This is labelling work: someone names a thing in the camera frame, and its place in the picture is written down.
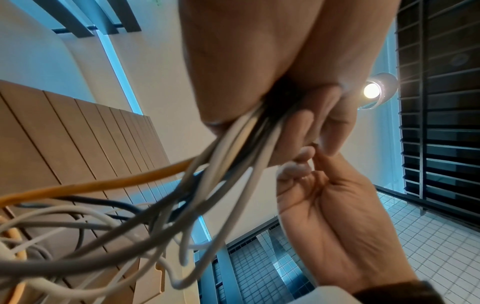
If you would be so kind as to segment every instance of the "light bulb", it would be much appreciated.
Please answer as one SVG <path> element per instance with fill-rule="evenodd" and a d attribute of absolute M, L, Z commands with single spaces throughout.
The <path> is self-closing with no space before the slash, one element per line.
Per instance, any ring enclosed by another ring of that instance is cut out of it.
<path fill-rule="evenodd" d="M 380 86 L 376 83 L 369 83 L 363 89 L 363 94 L 369 99 L 377 98 L 380 96 Z"/>

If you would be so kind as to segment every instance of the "wooden wall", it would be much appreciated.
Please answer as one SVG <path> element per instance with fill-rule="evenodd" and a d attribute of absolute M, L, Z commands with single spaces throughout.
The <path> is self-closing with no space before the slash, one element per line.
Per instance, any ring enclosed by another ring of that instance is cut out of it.
<path fill-rule="evenodd" d="M 0 147 L 0 195 L 112 179 L 169 164 L 149 117 L 4 81 L 0 81 Z M 171 181 L 173 178 L 85 196 L 131 204 L 153 202 L 171 191 L 166 189 L 170 188 L 167 183 Z M 3 212 L 12 217 L 29 210 L 9 207 Z M 49 215 L 41 219 L 72 220 L 68 215 Z M 28 229 L 27 233 L 33 237 L 48 230 Z M 143 226 L 136 231 L 147 234 Z M 98 231 L 86 231 L 85 243 L 99 234 Z M 75 248 L 77 238 L 77 230 L 66 229 L 40 244 L 54 257 L 60 257 Z M 92 254 L 104 254 L 127 245 L 129 241 L 119 239 Z M 118 268 L 109 269 L 89 287 L 107 284 L 117 271 Z M 75 287 L 85 277 L 67 277 L 63 284 Z M 104 303 L 130 304 L 134 288 L 132 285 L 109 296 Z M 29 289 L 21 302 L 32 303 L 38 295 Z M 6 296 L 8 294 L 3 292 L 0 300 Z M 48 303 L 59 301 L 51 297 Z M 93 301 L 71 301 L 80 302 L 88 304 Z"/>

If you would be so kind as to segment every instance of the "light fixture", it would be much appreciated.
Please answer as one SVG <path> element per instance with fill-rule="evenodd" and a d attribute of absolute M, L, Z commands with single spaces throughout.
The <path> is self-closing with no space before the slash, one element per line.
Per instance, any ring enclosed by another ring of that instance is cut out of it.
<path fill-rule="evenodd" d="M 367 79 L 359 109 L 374 109 L 390 100 L 399 88 L 399 81 L 390 73 L 379 73 Z"/>

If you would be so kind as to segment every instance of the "skin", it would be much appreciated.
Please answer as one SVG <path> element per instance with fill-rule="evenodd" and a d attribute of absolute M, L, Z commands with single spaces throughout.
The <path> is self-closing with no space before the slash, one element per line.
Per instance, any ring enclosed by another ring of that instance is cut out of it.
<path fill-rule="evenodd" d="M 399 0 L 179 0 L 184 57 L 202 121 L 221 134 L 277 79 L 305 93 L 271 164 L 319 137 L 335 155 Z"/>
<path fill-rule="evenodd" d="M 375 187 L 341 154 L 302 148 L 278 169 L 276 191 L 281 226 L 318 285 L 355 293 L 417 280 Z"/>

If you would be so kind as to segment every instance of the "white sleeve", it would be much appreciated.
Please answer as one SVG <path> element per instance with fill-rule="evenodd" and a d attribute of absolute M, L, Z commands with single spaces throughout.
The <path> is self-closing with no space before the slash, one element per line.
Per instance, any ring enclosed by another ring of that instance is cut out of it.
<path fill-rule="evenodd" d="M 348 292 L 336 286 L 317 287 L 290 304 L 361 304 Z"/>

